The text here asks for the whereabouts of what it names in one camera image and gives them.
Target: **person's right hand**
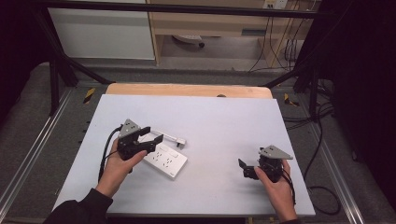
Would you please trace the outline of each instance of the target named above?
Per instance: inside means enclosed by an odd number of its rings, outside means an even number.
[[[283,169],[290,174],[290,166],[287,161],[283,160]],[[276,183],[273,183],[267,174],[259,167],[254,167],[257,177],[264,184],[268,192],[271,205],[275,208],[280,222],[297,219],[294,210],[291,188],[284,177],[281,177]]]

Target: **power strip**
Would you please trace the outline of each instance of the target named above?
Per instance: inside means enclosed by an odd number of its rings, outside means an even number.
[[[140,137],[138,141],[147,142],[153,137],[153,135],[148,133]],[[187,162],[187,157],[167,146],[166,144],[160,143],[156,146],[154,152],[149,153],[144,158],[144,161],[148,162],[172,179],[176,179],[177,174]]]

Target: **white tabletop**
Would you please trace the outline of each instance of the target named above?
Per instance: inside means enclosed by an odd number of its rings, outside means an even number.
[[[187,140],[188,158],[175,180],[145,161],[114,196],[110,215],[252,217],[274,214],[259,180],[244,178],[238,159],[258,165],[259,148],[274,145],[293,158],[276,100],[190,96],[103,95],[54,207],[81,200],[97,184],[110,133],[126,119]],[[299,216],[315,214],[297,160],[289,161]]]

